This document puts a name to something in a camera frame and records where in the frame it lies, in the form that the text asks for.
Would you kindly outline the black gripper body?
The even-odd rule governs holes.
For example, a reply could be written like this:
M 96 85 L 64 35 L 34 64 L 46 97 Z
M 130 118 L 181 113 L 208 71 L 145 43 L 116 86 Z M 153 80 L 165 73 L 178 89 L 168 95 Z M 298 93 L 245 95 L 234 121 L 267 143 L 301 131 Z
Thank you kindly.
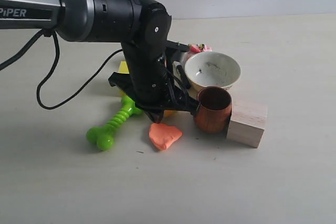
M 128 42 L 121 46 L 129 73 L 114 72 L 109 77 L 111 86 L 121 89 L 148 116 L 162 116 L 166 110 L 197 114 L 200 103 L 173 74 L 172 58 L 188 52 L 188 45 L 168 40 L 158 50 Z

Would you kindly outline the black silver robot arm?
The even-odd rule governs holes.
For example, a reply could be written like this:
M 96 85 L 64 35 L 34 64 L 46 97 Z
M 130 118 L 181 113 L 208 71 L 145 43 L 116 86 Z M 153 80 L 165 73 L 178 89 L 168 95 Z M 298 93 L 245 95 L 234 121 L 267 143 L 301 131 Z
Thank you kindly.
M 69 42 L 116 42 L 128 73 L 111 86 L 128 95 L 155 123 L 164 112 L 196 115 L 199 102 L 173 74 L 172 58 L 189 47 L 169 41 L 172 17 L 155 0 L 1 0 L 1 29 L 37 29 Z

